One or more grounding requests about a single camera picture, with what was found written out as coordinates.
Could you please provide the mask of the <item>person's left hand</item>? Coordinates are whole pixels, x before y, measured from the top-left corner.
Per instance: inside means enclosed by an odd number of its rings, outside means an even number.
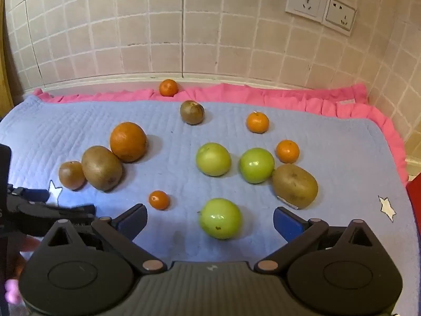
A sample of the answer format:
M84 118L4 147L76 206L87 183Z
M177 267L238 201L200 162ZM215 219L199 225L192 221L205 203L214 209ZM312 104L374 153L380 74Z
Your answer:
M26 265L26 258L22 255L22 253L34 252L40 243L41 241L39 239L27 236L21 245L20 251L14 256L12 260L14 268L12 270L11 277L9 277L5 282L4 296L7 303L18 305L22 301L21 294L19 292L19 278L24 266Z

